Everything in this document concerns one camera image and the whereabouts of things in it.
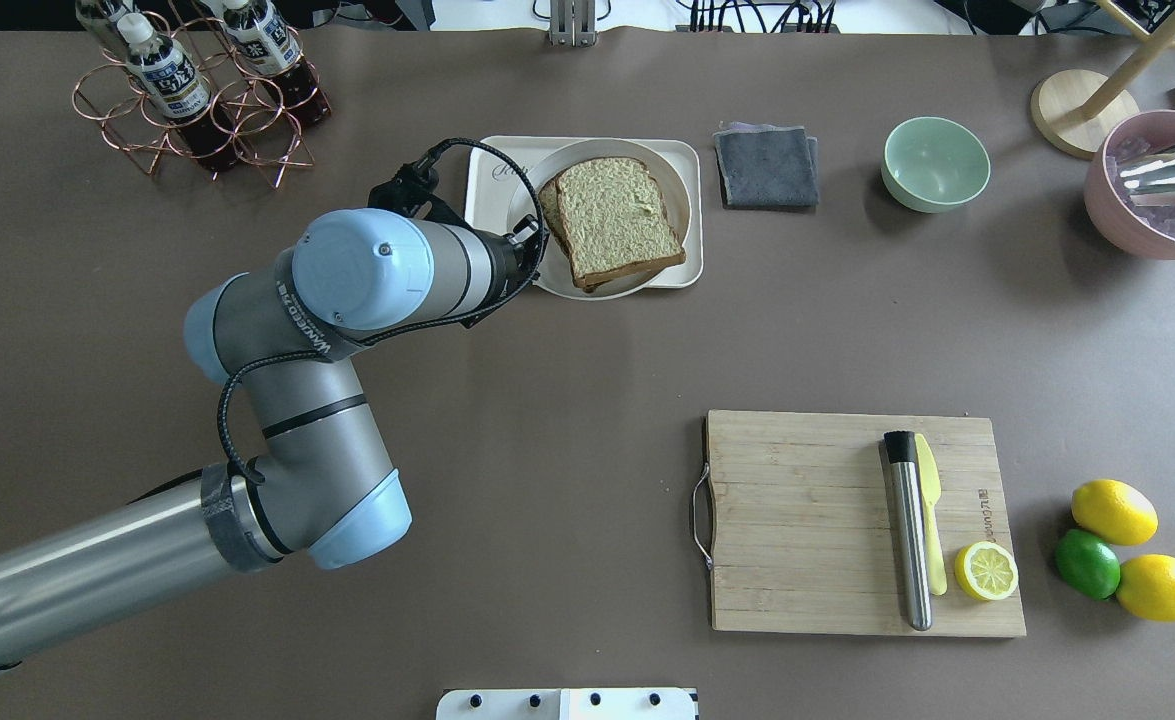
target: folded cloth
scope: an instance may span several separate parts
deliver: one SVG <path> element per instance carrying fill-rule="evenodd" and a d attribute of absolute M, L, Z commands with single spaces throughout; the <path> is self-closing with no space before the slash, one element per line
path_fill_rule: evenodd
<path fill-rule="evenodd" d="M 725 206 L 795 209 L 819 204 L 817 137 L 803 127 L 730 123 L 714 134 Z"/>

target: bottle label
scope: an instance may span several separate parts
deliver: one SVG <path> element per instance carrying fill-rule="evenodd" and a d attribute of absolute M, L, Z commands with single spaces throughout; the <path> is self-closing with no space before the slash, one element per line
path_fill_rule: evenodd
<path fill-rule="evenodd" d="M 286 27 L 286 20 L 282 20 L 275 6 L 269 4 L 267 14 L 253 27 L 227 27 L 227 35 L 231 36 L 231 41 L 240 48 L 241 55 L 253 65 L 253 69 L 264 78 L 286 72 L 302 54 L 298 42 Z"/>
<path fill-rule="evenodd" d="M 209 103 L 209 88 L 184 54 L 172 53 L 139 74 L 167 117 L 188 117 Z"/>

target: bread slice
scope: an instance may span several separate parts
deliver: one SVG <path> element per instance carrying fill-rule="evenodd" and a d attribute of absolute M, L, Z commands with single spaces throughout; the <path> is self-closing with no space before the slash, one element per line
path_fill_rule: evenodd
<path fill-rule="evenodd" d="M 569 256 L 575 287 L 590 291 L 625 275 L 684 263 L 659 184 L 639 160 L 588 160 L 549 186 L 555 191 L 540 191 L 543 210 Z"/>

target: table surface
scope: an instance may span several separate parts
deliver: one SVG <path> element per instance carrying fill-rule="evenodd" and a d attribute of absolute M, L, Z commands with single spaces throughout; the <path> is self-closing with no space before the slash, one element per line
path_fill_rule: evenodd
<path fill-rule="evenodd" d="M 1175 556 L 1175 263 L 1094 231 L 1086 164 L 1032 128 L 1039 79 L 1112 72 L 1113 38 L 678 36 L 591 51 L 536 31 L 304 35 L 336 115 L 280 191 L 237 169 L 143 177 L 70 110 L 88 38 L 0 33 L 0 552 L 216 460 L 186 308 L 363 206 L 442 137 L 673 137 L 701 161 L 686 290 L 531 290 L 472 331 L 357 358 L 415 513 L 340 571 L 304 557 L 32 657 L 0 716 L 431 716 L 449 688 L 686 685 L 703 716 L 1171 716 L 1175 624 L 1050 568 L 1072 489 L 1127 479 Z M 1175 54 L 1132 87 L 1175 106 Z M 920 215 L 880 183 L 906 117 L 983 139 L 988 190 Z M 725 210 L 711 133 L 804 123 L 808 213 Z M 466 156 L 439 166 L 462 206 Z M 249 446 L 248 410 L 235 415 Z M 991 418 L 1027 637 L 718 633 L 689 539 L 710 409 Z"/>

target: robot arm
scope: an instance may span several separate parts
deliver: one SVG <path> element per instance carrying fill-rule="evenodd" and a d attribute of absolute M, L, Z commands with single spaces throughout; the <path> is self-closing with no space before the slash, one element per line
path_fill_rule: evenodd
<path fill-rule="evenodd" d="M 195 302 L 189 355 L 227 383 L 224 402 L 243 382 L 267 455 L 241 462 L 229 439 L 229 462 L 0 556 L 0 674 L 31 652 L 290 552 L 308 549 L 322 568 L 340 568 L 408 531 L 400 473 L 350 356 L 405 329 L 482 318 L 528 287 L 546 237 L 540 217 L 522 223 L 535 233 L 529 242 L 431 213 L 412 218 L 419 200 L 436 200 L 422 164 L 375 188 L 371 204 L 385 208 L 322 215 L 271 268 Z M 436 218 L 456 218 L 441 208 Z"/>

